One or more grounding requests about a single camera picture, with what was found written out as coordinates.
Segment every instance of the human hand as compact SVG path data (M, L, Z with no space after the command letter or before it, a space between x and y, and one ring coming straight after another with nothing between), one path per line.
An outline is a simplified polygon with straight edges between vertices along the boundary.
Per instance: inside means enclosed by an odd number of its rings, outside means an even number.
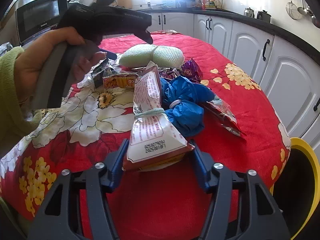
M70 45L84 44L84 39L75 28L66 27L43 34L18 56L14 64L14 83L19 102L33 95L44 62L54 46L63 41L67 41ZM79 63L72 66L71 69L76 83L83 80L84 75L90 71L92 66L105 58L104 52L95 53L91 59L82 57Z

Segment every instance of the qr code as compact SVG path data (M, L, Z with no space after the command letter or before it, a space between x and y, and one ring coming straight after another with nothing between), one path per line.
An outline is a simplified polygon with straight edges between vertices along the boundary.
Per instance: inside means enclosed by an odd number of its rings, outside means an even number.
M146 153L154 152L156 150L164 149L165 148L165 141L160 140L154 143L149 143L144 146Z
M143 113L141 105L138 106L138 107L134 107L134 108L133 108L133 112L134 112L135 114L141 114L141 113Z

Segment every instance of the floral tablecloth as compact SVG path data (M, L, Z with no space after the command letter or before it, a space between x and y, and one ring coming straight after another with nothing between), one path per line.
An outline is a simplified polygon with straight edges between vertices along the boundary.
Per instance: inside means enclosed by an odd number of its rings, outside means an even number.
M257 170L271 187L291 145L258 84L210 44L182 34L152 37L154 44L177 47L186 60L194 58L204 72L201 83L231 106L243 132L237 137L205 113L205 129L194 137L200 149L232 170ZM122 53L141 43L131 35L103 40L100 47ZM86 75L73 85L61 108L43 110L39 127L1 159L1 196L32 220L63 169L87 169L130 137L132 98L132 90L95 89ZM190 240L199 235L210 201L199 188L188 158L158 171L126 172L120 187L107 197L121 240ZM82 192L83 229L90 238L85 201ZM232 207L231 220L236 216L235 201Z

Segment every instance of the blue plastic bag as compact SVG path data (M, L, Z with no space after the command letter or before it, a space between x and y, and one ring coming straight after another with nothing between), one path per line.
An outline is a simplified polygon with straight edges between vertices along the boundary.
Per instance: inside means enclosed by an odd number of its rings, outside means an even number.
M204 128L204 109L197 103L211 101L214 93L204 85L194 84L183 76L167 82L160 78L162 107L169 121L183 137L194 136Z

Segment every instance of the rolled green towel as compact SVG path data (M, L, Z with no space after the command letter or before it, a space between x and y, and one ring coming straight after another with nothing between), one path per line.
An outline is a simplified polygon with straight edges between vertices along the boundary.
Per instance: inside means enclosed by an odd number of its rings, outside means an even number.
M139 44L128 49L119 64L129 68L145 67L153 61L158 67L180 67L184 63L182 51L175 47Z

